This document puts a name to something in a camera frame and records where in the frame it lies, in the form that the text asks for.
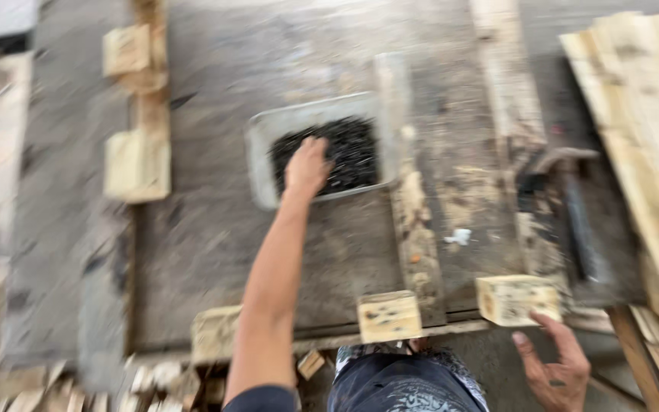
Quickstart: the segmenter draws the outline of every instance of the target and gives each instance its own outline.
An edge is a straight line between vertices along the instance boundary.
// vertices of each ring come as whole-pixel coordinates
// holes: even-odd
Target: plastic container
[[[276,209],[280,195],[276,189],[274,166],[269,154],[271,145],[290,132],[321,125],[348,116],[371,119],[372,138],[378,154],[378,184],[317,196],[324,201],[372,191],[389,185],[398,177],[397,144],[381,113],[380,101],[374,92],[363,92],[312,103],[262,111],[248,121],[245,134],[248,147],[248,170],[251,175],[253,201],[264,210]]]

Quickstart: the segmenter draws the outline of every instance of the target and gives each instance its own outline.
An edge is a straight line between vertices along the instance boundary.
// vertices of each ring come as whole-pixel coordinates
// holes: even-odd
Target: hammer
[[[539,186],[541,177],[553,168],[563,178],[564,204],[568,211],[568,226],[571,230],[573,254],[578,261],[584,281],[607,283],[611,275],[607,270],[598,270],[599,253],[592,244],[591,226],[579,187],[579,162],[595,159],[599,152],[574,147],[558,147],[534,156],[518,179],[518,202],[525,193],[532,193]]]

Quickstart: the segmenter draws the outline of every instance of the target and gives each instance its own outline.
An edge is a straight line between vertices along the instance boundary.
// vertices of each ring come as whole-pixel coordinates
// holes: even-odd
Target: concrete floor
[[[556,361],[554,345],[542,332],[535,328],[527,328],[525,331],[535,343],[544,362]],[[543,410],[528,389],[523,365],[510,340],[511,332],[510,329],[496,328],[487,332],[437,336],[430,343],[452,348],[464,360],[485,391],[490,410]],[[592,370],[639,396],[632,372],[615,336],[577,332],[577,337],[591,361]],[[301,380],[299,393],[303,411],[320,412],[326,409],[333,378],[334,369],[325,365],[310,381]],[[618,399],[589,387],[584,410],[623,412],[630,408]]]

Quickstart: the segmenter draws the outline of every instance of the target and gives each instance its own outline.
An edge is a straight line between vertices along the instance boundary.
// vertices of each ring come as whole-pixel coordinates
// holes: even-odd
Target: hand
[[[307,137],[294,152],[284,171],[285,200],[311,201],[325,187],[333,164],[325,161],[327,139]]]
[[[559,351],[558,364],[543,364],[525,333],[513,333],[530,389],[545,412],[583,411],[591,365],[576,337],[567,326],[544,314],[531,312],[530,317],[543,326]]]

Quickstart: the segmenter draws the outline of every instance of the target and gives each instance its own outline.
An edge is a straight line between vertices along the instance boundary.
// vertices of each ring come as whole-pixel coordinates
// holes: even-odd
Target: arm
[[[571,329],[544,314],[530,317],[543,326],[559,351],[558,364],[544,364],[525,333],[513,333],[528,385],[545,412],[582,412],[591,365]]]
[[[327,141],[304,139],[286,166],[286,190],[274,223],[253,263],[233,343],[227,405],[254,386],[294,387],[294,305],[297,302],[309,203],[332,168]]]

